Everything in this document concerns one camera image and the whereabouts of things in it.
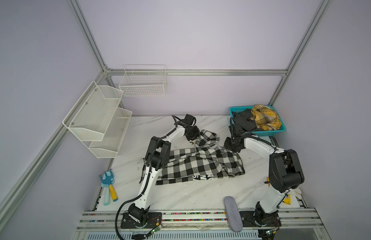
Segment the yellow tape measure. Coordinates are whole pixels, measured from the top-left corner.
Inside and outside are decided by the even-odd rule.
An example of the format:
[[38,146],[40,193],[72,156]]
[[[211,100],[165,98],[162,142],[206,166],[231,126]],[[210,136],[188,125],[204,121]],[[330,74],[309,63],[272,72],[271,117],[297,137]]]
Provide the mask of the yellow tape measure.
[[291,204],[291,195],[286,195],[285,198],[283,199],[283,203],[285,203],[286,205],[290,205]]

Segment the teal plastic basket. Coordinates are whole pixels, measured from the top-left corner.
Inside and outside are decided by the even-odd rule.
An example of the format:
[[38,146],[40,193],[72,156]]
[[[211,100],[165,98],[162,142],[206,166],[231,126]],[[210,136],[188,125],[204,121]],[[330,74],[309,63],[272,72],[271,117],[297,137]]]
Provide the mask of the teal plastic basket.
[[[254,106],[231,107],[229,109],[229,114],[230,114],[231,117],[233,117],[232,116],[233,112],[242,112],[245,109],[252,109],[253,107]],[[262,131],[259,131],[259,132],[249,132],[249,133],[253,133],[253,134],[255,134],[257,136],[260,136],[260,137],[271,137],[271,136],[275,136],[278,133],[283,133],[283,132],[286,131],[286,127],[285,127],[281,117],[280,117],[280,120],[282,122],[282,126],[281,126],[280,130],[277,130],[277,131],[263,131],[262,130]]]

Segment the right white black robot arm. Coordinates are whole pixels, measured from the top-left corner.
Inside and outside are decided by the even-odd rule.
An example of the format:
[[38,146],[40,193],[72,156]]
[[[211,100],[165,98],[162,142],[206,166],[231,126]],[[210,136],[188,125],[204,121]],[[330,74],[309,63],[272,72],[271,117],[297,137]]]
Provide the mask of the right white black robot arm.
[[280,204],[288,194],[304,183],[304,174],[297,152],[279,148],[250,132],[245,132],[232,117],[229,119],[229,131],[231,136],[224,142],[226,149],[235,153],[248,149],[269,163],[267,181],[269,187],[264,197],[256,203],[252,217],[255,225],[265,227],[276,219]]

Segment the dark grey striped shirt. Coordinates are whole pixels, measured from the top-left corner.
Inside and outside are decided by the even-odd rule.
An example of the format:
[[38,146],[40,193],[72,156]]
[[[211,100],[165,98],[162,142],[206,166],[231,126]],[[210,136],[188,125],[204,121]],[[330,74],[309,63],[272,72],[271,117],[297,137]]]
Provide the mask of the dark grey striped shirt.
[[242,112],[233,112],[233,121],[246,131],[246,132],[259,132],[262,131],[261,128],[258,128],[255,121],[252,119],[253,114],[251,109],[245,109]]

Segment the yellow handled toy tool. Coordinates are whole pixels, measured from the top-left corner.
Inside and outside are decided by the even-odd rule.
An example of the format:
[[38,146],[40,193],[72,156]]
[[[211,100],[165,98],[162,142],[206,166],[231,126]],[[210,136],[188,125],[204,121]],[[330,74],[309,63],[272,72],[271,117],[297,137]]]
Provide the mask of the yellow handled toy tool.
[[115,191],[115,189],[113,187],[113,184],[110,184],[108,186],[108,188],[109,188],[109,192],[110,192],[110,196],[112,198],[112,201],[113,202],[116,202],[118,200],[118,196],[117,196],[117,193],[116,193],[116,191]]

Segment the aluminium frame profile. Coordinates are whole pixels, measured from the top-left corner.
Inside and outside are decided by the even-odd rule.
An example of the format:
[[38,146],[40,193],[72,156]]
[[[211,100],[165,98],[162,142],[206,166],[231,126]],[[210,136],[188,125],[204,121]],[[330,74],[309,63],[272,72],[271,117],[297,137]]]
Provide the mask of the aluminium frame profile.
[[132,73],[147,73],[147,74],[159,74],[164,73],[167,76],[284,76],[287,74],[287,70],[278,69],[167,69],[167,70],[124,70],[124,69],[112,69],[108,70],[107,73],[111,76],[122,76],[125,72]]

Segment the black white checkered shirt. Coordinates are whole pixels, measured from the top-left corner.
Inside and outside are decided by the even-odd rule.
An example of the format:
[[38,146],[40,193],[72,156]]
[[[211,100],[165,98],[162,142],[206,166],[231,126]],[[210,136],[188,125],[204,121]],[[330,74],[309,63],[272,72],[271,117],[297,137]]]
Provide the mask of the black white checkered shirt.
[[193,148],[171,151],[169,163],[162,170],[156,184],[167,185],[244,175],[245,170],[239,154],[221,147],[219,140],[218,134],[201,130]]

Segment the grey foam microphone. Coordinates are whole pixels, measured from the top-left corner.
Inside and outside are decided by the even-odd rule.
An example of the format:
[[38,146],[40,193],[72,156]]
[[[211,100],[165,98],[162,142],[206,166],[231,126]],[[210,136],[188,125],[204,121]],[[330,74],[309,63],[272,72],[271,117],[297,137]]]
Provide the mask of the grey foam microphone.
[[235,233],[241,232],[243,223],[235,199],[231,196],[227,196],[223,199],[223,202],[230,229]]

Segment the white mesh two-tier shelf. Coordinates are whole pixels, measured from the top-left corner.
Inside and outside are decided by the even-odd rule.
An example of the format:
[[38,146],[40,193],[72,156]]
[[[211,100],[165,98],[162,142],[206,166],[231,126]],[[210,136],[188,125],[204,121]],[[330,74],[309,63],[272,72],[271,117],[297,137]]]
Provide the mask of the white mesh two-tier shelf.
[[123,91],[92,82],[62,121],[98,159],[113,159],[121,148],[132,112],[121,107]]

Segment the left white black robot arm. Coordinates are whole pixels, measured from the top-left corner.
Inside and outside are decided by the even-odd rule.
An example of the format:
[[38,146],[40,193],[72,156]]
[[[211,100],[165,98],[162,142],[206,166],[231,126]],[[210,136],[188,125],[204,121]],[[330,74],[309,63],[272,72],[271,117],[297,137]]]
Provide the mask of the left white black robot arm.
[[172,116],[174,127],[162,137],[152,137],[150,139],[145,155],[144,175],[137,197],[128,200],[119,207],[115,222],[118,221],[120,212],[126,204],[130,204],[127,213],[128,217],[139,228],[144,227],[148,222],[148,212],[150,208],[149,195],[155,186],[159,174],[167,167],[170,159],[171,142],[181,137],[193,141],[200,135],[200,130],[196,126],[196,118],[192,115],[185,115],[183,119]]

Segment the yellow plaid shirt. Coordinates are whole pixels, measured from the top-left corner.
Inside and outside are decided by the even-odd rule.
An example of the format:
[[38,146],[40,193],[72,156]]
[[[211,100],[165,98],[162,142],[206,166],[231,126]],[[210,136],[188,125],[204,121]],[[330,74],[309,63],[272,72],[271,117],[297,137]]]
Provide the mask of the yellow plaid shirt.
[[277,131],[280,130],[282,122],[278,113],[269,106],[255,105],[251,109],[253,120],[256,126],[263,131]]

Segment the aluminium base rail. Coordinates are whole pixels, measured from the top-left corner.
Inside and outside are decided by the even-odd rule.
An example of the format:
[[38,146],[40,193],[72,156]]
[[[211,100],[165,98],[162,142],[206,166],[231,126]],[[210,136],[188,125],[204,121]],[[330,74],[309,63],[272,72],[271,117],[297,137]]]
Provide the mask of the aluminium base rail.
[[85,212],[74,233],[75,240],[131,240],[153,231],[151,240],[329,240],[315,209],[282,209],[276,220],[259,227],[250,221],[251,209],[241,210],[243,229],[234,232],[225,210],[161,211],[142,228],[123,212]]

